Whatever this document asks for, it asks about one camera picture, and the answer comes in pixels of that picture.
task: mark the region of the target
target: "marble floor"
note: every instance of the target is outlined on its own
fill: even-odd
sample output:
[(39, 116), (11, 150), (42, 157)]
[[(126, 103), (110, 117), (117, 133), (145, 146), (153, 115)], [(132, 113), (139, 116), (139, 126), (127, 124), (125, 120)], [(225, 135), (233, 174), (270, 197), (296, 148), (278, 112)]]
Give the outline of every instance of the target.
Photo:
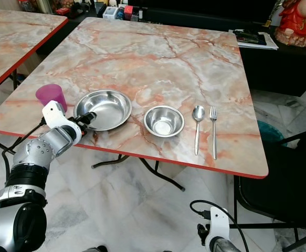
[[(0, 86), (0, 102), (10, 92), (9, 81)], [(285, 136), (306, 130), (306, 93), (300, 98), (256, 90), (251, 93), (258, 120), (272, 124)], [(0, 134), (0, 142), (11, 145), (14, 141), (14, 137)], [(233, 214), (230, 175), (161, 163), (160, 171), (186, 188), (181, 192), (152, 175), (134, 157), (121, 164), (90, 168), (115, 158), (115, 154), (75, 147), (54, 160), (46, 185), (46, 241), (39, 251), (83, 251), (105, 244), (110, 252), (204, 252), (196, 227), (205, 221), (190, 210), (189, 203), (209, 200)], [(0, 189), (4, 182), (0, 150)], [(267, 223), (272, 219), (238, 205), (238, 221)], [(301, 237), (306, 235), (306, 230), (299, 232)], [(294, 242), (290, 229), (245, 229), (244, 233), (252, 252), (277, 252), (282, 245)], [(230, 237), (245, 251), (236, 230)], [(306, 252), (306, 246), (297, 251)]]

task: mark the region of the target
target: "stainless steel bowl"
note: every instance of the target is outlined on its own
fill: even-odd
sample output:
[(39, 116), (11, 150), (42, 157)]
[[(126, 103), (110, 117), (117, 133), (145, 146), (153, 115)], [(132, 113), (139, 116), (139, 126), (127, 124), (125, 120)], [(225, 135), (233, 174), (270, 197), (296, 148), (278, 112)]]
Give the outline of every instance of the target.
[(122, 125), (130, 117), (132, 103), (126, 95), (119, 91), (103, 89), (85, 95), (73, 110), (75, 117), (87, 112), (97, 114), (97, 118), (88, 125), (89, 129), (111, 130)]
[(161, 138), (177, 135), (184, 127), (183, 115), (177, 109), (169, 106), (151, 108), (144, 115), (143, 122), (151, 134)]

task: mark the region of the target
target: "metal fork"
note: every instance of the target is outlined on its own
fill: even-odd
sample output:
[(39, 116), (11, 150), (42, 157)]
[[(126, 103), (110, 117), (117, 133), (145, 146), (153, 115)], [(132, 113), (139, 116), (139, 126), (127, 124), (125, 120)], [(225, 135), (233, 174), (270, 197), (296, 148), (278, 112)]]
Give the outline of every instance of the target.
[(214, 160), (217, 159), (217, 143), (216, 143), (216, 120), (217, 120), (217, 107), (210, 108), (210, 119), (213, 124), (213, 156)]

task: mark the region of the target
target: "spoon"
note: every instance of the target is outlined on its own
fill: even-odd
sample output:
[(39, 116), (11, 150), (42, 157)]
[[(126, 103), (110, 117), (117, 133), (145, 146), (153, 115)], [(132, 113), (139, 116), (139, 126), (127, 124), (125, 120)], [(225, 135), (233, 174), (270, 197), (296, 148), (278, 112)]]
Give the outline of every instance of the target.
[(205, 111), (203, 106), (197, 105), (193, 110), (193, 118), (197, 122), (195, 137), (195, 155), (198, 155), (199, 149), (199, 123), (204, 119)]

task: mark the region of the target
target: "pink cup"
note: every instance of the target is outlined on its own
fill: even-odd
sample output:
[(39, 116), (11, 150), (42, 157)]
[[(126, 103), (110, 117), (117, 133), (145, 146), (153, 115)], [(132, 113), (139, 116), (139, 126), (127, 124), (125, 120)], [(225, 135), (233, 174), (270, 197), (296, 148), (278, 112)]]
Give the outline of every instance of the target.
[(36, 97), (43, 104), (43, 106), (48, 104), (49, 101), (57, 101), (62, 104), (65, 112), (68, 110), (62, 88), (57, 84), (48, 84), (40, 87), (36, 91)]

